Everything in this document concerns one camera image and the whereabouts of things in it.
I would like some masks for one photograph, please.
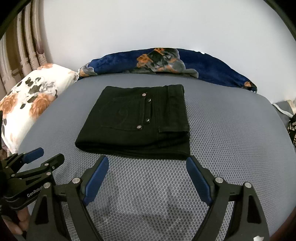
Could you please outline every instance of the back pocket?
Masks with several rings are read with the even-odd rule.
[[[143,126],[144,105],[145,97],[142,96],[113,98],[100,110],[100,124],[120,130],[139,130]]]

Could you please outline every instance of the white wall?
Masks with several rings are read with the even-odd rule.
[[[40,21],[47,58],[76,71],[109,53],[185,48],[221,59],[270,102],[296,97],[296,42],[263,0],[42,0]]]

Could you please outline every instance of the white floral pillow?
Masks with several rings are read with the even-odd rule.
[[[78,73],[56,64],[45,64],[28,74],[0,101],[3,111],[1,137],[12,153],[34,122],[71,84]]]

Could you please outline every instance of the curtain fold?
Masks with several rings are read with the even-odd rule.
[[[47,63],[39,28],[39,0],[10,23],[0,40],[0,100],[32,70]]]

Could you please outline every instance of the human hand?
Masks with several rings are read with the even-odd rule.
[[[17,217],[20,220],[18,224],[15,224],[14,222],[6,219],[5,216],[3,216],[3,220],[13,234],[22,235],[23,231],[27,231],[29,227],[31,216],[28,207],[17,211]]]

